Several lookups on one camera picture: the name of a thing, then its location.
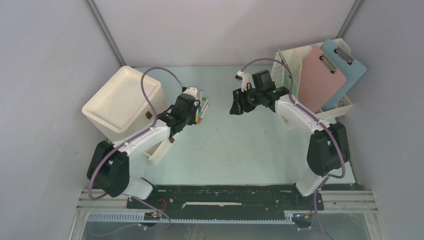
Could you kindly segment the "green clipboard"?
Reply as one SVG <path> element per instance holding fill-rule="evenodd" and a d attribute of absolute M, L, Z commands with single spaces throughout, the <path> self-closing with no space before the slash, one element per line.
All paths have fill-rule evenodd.
<path fill-rule="evenodd" d="M 284 55 L 282 54 L 282 51 L 280 49 L 278 49 L 278 55 L 281 58 L 281 62 L 285 65 L 285 66 L 289 66 Z M 284 77 L 283 77 L 283 86 L 287 89 L 290 89 L 290 87 L 292 86 L 292 80 L 289 74 L 289 71 L 283 67 L 284 70 Z"/>

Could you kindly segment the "white drawer cabinet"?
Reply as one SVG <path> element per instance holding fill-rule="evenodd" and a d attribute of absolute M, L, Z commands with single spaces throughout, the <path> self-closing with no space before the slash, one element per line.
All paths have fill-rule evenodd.
<path fill-rule="evenodd" d="M 153 111 L 167 109 L 162 84 L 130 67 L 121 67 L 82 107 L 82 113 L 115 143 L 153 121 Z"/>

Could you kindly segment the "pink clipboard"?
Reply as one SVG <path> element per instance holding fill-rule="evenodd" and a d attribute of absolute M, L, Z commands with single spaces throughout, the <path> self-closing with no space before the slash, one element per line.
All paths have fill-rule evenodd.
<path fill-rule="evenodd" d="M 297 99 L 313 113 L 346 82 L 346 77 L 318 46 L 302 62 Z"/>

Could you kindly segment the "blue clipboard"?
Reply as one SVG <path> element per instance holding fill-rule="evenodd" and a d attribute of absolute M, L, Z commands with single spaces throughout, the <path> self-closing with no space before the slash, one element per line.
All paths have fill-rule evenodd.
<path fill-rule="evenodd" d="M 346 82 L 340 89 L 324 104 L 321 110 L 332 109 L 348 92 L 348 90 L 363 76 L 367 68 L 353 55 L 346 46 L 327 39 L 321 46 L 321 50 L 336 65 L 340 72 L 346 77 Z"/>

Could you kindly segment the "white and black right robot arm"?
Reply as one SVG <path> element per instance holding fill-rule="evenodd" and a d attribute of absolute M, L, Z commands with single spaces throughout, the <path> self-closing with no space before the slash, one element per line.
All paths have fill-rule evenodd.
<path fill-rule="evenodd" d="M 341 169 L 341 177 L 346 174 L 346 163 L 351 154 L 346 127 L 329 123 L 307 109 L 284 87 L 276 87 L 268 70 L 254 74 L 238 71 L 235 78 L 241 87 L 234 90 L 233 103 L 229 113 L 242 115 L 264 106 L 286 118 L 309 137 L 306 155 L 307 169 L 295 184 L 291 194 L 291 204 L 304 209 L 311 202 L 311 194 L 334 171 Z"/>

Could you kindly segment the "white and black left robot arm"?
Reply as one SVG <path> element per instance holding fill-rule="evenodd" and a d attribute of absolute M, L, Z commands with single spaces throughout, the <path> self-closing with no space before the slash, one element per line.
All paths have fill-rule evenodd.
<path fill-rule="evenodd" d="M 200 103 L 196 97 L 182 93 L 175 104 L 156 117 L 152 126 L 115 144 L 105 140 L 99 142 L 86 174 L 89 188 L 101 189 L 113 198 L 120 195 L 136 197 L 145 208 L 156 206 L 158 194 L 153 191 L 153 185 L 142 177 L 132 176 L 130 162 L 180 133 L 184 127 L 195 125 Z"/>

